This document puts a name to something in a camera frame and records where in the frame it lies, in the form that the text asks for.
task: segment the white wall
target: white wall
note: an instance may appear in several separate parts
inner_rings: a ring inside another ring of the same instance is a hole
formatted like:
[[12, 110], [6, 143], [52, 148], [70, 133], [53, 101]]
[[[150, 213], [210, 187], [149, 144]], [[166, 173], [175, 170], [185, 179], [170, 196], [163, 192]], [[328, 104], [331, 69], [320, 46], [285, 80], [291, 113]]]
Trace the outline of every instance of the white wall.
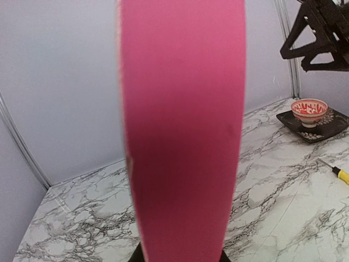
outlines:
[[0, 261], [12, 261], [45, 195], [0, 119]]
[[[298, 14], [300, 3], [286, 1], [291, 24]], [[313, 36], [304, 32], [299, 45], [311, 42]], [[317, 57], [316, 63], [328, 62], [326, 57]], [[317, 98], [328, 103], [334, 109], [349, 115], [349, 72], [305, 72], [301, 69], [302, 98]]]
[[291, 96], [288, 64], [280, 56], [284, 43], [273, 0], [246, 0], [247, 76], [245, 110]]
[[114, 0], [0, 2], [0, 91], [55, 184], [123, 158]]

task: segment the white marble surface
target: white marble surface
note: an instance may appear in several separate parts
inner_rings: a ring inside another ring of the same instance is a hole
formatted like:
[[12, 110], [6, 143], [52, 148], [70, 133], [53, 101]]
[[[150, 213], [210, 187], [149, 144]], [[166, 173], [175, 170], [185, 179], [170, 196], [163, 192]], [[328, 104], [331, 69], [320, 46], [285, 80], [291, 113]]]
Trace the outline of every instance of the white marble surface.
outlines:
[[[245, 116], [225, 251], [235, 262], [349, 261], [348, 131], [308, 145], [275, 117], [292, 100]], [[139, 241], [124, 163], [49, 190], [14, 262], [125, 262]]]

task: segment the tray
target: tray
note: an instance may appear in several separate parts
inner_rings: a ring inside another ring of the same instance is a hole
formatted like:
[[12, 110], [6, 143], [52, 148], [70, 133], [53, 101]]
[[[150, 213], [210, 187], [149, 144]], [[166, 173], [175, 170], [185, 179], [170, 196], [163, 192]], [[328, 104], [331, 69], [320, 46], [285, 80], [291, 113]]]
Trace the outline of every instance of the tray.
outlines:
[[325, 117], [314, 128], [303, 127], [300, 120], [294, 117], [292, 110], [278, 114], [276, 117], [292, 132], [310, 144], [331, 138], [349, 127], [349, 117], [332, 108], [328, 109]]

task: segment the pink strip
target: pink strip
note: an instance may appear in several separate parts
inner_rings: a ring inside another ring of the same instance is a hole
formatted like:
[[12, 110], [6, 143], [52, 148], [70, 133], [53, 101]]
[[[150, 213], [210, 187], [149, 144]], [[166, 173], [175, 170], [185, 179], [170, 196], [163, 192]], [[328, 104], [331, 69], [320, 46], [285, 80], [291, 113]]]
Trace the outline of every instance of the pink strip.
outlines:
[[123, 0], [121, 24], [130, 182], [147, 261], [218, 261], [242, 126], [244, 1]]

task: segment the bowl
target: bowl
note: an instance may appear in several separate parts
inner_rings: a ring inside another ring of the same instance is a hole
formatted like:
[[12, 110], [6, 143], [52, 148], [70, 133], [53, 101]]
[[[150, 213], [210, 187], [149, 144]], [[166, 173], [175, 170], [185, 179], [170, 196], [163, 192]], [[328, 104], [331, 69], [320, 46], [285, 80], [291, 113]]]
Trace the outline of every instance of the bowl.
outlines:
[[295, 118], [299, 119], [303, 127], [314, 128], [325, 116], [328, 105], [317, 99], [301, 99], [291, 105]]

